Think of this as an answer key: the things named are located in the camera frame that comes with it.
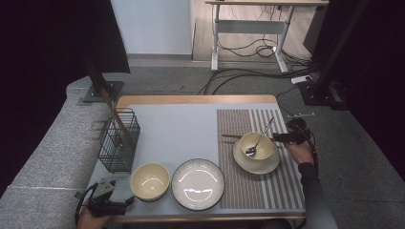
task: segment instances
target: placemat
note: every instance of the placemat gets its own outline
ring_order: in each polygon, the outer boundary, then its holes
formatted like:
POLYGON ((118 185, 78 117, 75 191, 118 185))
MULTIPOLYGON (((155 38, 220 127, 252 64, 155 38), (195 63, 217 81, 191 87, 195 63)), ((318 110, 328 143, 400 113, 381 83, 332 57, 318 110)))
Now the placemat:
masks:
POLYGON ((222 136, 261 133, 272 117, 274 121, 266 135, 285 133, 279 110, 217 110, 219 166, 226 180, 220 201, 222 209, 304 208, 298 167, 282 143, 275 143, 281 154, 279 166, 269 174, 254 175, 233 158, 232 147, 237 139, 222 136))

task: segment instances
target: table leg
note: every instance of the table leg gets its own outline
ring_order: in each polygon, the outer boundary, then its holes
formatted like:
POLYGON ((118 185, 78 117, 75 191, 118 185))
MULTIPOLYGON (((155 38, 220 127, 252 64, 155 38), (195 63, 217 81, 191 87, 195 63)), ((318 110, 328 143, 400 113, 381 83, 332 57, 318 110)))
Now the table leg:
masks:
POLYGON ((278 43, 277 47, 273 48, 274 54, 276 56, 277 62, 279 64, 279 66, 280 66, 280 69, 281 69, 282 73, 288 72, 286 62, 284 61, 284 56, 281 53, 281 51, 283 49, 284 42, 286 41, 287 32, 288 32, 289 24, 291 23, 291 18, 292 18, 292 14, 294 13, 294 9, 295 9, 294 6, 289 7, 288 18, 287 18, 287 20, 286 20, 286 22, 284 24, 283 32, 281 33, 279 43, 278 43))
POLYGON ((218 70, 218 25, 220 23, 220 5, 216 6, 214 24, 214 47, 212 48, 211 71, 218 70))

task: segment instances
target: plate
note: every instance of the plate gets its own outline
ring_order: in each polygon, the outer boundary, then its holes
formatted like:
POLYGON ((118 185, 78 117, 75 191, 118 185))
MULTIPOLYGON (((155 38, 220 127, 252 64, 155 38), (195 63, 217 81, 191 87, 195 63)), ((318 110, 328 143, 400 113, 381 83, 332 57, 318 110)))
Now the plate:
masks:
POLYGON ((172 177, 172 192, 185 208, 201 211, 214 206, 224 193, 224 175, 206 159, 184 162, 172 177))
POLYGON ((263 175, 271 173, 277 168, 280 163, 281 157, 277 146, 273 143, 273 153, 267 159, 261 161, 252 161, 246 159, 246 156, 242 155, 241 151, 241 140, 238 139, 233 145, 233 157, 236 162, 246 171, 256 174, 263 175))

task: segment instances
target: black curtain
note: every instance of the black curtain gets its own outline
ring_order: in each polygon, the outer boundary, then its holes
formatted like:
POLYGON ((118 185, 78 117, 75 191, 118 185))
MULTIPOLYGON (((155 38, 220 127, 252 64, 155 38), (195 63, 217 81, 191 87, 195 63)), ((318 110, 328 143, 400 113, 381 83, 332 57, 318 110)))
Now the black curtain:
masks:
MULTIPOLYGON (((345 85, 350 111, 405 180, 405 156, 399 148, 405 127, 400 115, 405 104, 400 93, 405 64, 404 2, 361 1, 367 2, 367 8, 333 62, 329 76, 345 85)), ((349 23, 347 11, 354 13, 359 2, 330 1, 314 56, 321 56, 331 40, 339 37, 349 23)))
POLYGON ((109 0, 2 1, 0 30, 1 195, 88 75, 83 47, 102 73, 130 70, 109 0))

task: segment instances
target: metal rack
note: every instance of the metal rack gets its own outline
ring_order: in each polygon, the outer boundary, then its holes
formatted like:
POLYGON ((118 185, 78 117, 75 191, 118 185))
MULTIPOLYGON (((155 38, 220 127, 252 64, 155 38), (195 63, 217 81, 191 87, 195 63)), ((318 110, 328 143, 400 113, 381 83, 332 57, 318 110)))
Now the metal rack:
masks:
POLYGON ((114 118, 110 118, 101 135, 101 149, 98 159, 110 173, 131 173, 140 133, 137 117, 132 109, 117 111, 123 125, 129 132, 128 139, 114 118))

